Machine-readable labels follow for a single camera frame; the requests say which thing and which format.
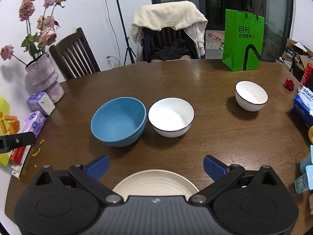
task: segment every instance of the pink vase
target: pink vase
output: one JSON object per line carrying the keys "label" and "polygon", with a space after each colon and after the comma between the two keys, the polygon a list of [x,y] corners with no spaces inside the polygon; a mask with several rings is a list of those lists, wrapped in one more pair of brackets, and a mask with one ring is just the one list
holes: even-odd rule
{"label": "pink vase", "polygon": [[47,54],[43,54],[36,62],[29,64],[26,71],[38,92],[46,92],[53,103],[62,98],[64,90],[57,82],[58,73],[55,72]]}

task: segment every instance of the blue bowl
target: blue bowl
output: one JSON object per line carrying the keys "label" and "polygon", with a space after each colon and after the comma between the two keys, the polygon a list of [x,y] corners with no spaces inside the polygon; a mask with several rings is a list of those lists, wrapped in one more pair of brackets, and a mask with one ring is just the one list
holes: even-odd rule
{"label": "blue bowl", "polygon": [[91,120],[92,134],[112,147],[126,147],[143,133],[147,111],[132,97],[113,99],[102,105]]}

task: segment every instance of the wooden table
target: wooden table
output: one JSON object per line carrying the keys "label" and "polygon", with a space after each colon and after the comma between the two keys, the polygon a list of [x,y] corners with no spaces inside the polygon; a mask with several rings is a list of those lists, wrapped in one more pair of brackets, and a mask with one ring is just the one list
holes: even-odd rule
{"label": "wooden table", "polygon": [[[289,92],[283,87],[286,78],[296,83],[285,66],[276,63],[261,62],[258,70],[232,72],[220,60],[184,60],[129,65],[63,82],[65,95],[39,136],[46,142],[39,145],[38,141],[32,148],[21,180],[11,178],[5,214],[14,220],[14,205],[37,172],[35,164],[67,169],[107,154],[110,169],[101,183],[110,189],[134,172],[166,169],[201,190],[212,182],[202,166],[210,154],[249,170],[272,166],[299,206],[292,234],[303,234],[313,226],[313,217],[309,192],[295,193],[294,180],[300,175],[295,161],[309,153],[310,142],[307,127],[292,111],[298,85]],[[253,81],[268,93],[269,101],[259,112],[245,111],[237,104],[235,85],[241,80]],[[158,135],[147,121],[136,143],[122,149],[108,147],[93,137],[90,120],[103,103],[121,96],[140,99],[147,110],[164,97],[183,98],[193,106],[195,119],[179,138]],[[38,147],[40,155],[32,157]]]}

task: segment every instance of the screw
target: screw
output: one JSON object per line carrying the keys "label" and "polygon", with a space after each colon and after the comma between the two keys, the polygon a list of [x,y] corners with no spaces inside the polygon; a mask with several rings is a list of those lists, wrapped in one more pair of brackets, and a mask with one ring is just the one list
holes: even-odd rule
{"label": "screw", "polygon": [[121,199],[122,197],[117,194],[111,194],[105,198],[105,200],[110,203],[118,203],[121,201]]}
{"label": "screw", "polygon": [[195,203],[203,203],[207,200],[207,198],[201,194],[196,194],[196,195],[192,196],[190,199],[191,199],[191,201],[193,201]]}

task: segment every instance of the plate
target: plate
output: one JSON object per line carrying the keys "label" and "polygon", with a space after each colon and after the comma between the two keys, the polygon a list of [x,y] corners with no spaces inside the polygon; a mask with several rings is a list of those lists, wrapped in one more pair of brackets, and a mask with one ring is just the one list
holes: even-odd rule
{"label": "plate", "polygon": [[123,179],[113,189],[124,201],[129,195],[167,196],[184,195],[186,200],[199,192],[198,188],[183,176],[162,169],[148,169]]}

